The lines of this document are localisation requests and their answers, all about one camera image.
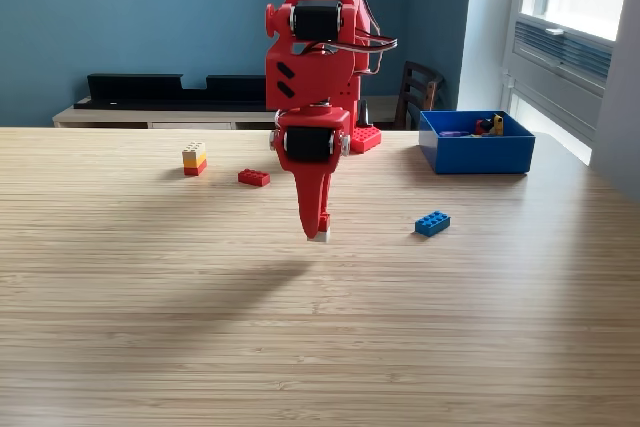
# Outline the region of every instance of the blue box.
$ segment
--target blue box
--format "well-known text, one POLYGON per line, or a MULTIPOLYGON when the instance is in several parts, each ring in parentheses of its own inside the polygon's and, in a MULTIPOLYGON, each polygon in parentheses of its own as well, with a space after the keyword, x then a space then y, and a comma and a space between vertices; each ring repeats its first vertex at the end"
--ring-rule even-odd
POLYGON ((524 174, 531 168, 535 136, 506 112, 432 111, 420 118, 420 148, 436 174, 524 174), (504 136, 441 137, 440 132, 475 132, 476 121, 504 119, 504 136))

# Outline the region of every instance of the screw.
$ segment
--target screw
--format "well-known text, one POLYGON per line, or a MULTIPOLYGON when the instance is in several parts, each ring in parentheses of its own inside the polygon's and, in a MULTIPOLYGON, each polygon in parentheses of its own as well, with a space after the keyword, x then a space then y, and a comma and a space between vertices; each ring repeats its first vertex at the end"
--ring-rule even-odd
POLYGON ((269 148, 271 150, 276 150, 276 134, 277 131, 272 130, 271 133, 269 134, 269 148))
POLYGON ((351 136, 342 134, 340 136, 340 154, 344 157, 349 155, 349 151, 351 150, 351 136))

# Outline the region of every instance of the wooden chair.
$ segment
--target wooden chair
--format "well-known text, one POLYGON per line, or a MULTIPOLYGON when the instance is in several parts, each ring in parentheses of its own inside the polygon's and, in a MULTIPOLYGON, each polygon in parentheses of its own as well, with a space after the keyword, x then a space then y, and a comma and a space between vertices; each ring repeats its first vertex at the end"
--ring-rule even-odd
POLYGON ((435 70, 415 62, 405 62, 393 128, 406 130, 408 112, 411 117, 410 130, 417 129, 420 124, 420 112, 433 110, 443 84, 444 78, 435 70))

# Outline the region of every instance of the red robot arm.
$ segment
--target red robot arm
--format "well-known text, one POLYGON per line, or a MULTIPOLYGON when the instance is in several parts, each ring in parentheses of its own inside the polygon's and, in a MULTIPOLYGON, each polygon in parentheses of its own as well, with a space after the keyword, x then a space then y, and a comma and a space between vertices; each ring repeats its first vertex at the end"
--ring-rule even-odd
POLYGON ((267 109, 278 111, 270 144, 295 177, 307 237, 326 241, 329 183, 358 128, 361 77, 379 68, 369 70, 369 55, 381 57, 397 40, 380 35, 366 0, 268 5, 266 29, 278 33, 266 60, 267 109))

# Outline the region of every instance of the red lego baseplate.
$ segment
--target red lego baseplate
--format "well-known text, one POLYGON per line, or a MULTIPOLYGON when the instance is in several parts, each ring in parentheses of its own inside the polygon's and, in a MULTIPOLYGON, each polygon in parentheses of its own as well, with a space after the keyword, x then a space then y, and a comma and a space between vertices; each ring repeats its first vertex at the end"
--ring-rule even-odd
POLYGON ((264 187, 271 182, 271 177, 265 172, 257 170, 244 169, 238 172, 238 182, 242 184, 255 185, 256 187, 264 187))
POLYGON ((200 175, 206 166, 207 166, 207 159, 204 159, 204 161, 200 164, 200 167, 198 167, 197 169, 191 168, 191 167, 185 167, 184 175, 193 175, 193 176, 200 175))
POLYGON ((370 127, 354 127, 351 136, 351 152, 364 154, 382 142, 382 133, 373 125, 370 127))

